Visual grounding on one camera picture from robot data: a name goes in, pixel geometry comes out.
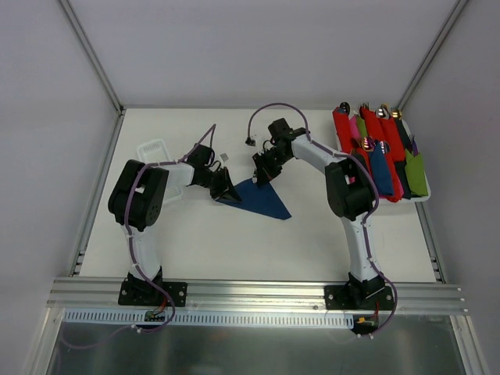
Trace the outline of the blue paper napkin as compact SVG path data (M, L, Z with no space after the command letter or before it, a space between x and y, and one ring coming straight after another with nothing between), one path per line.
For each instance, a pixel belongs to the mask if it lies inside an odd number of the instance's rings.
M238 183L234 189L241 198L239 202L222 198L219 203L278 220L292 218L271 184L258 187L252 179L247 179Z

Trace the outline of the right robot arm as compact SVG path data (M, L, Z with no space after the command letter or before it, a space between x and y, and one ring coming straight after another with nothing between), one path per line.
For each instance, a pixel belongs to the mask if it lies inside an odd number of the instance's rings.
M370 216L378 207L378 196L364 158L310 140L304 127L294 130L283 118L273 121L268 131L272 146L252 157L256 185L262 188L269 184L291 159L302 160L324 175L328 205L341 219L348 243L349 298L355 307L369 308L385 281L370 246Z

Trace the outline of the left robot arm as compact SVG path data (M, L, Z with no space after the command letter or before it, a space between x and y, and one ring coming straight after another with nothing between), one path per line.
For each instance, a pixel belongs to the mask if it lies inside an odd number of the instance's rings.
M208 189L214 201L242 202L228 168L212 169L213 156L212 148L196 145L179 161L144 163L130 159L112 190L108 210L126 235L129 278L140 280L136 296L147 305L154 305L163 296L163 286L154 280L162 266L149 228L160 216L166 190L194 185Z

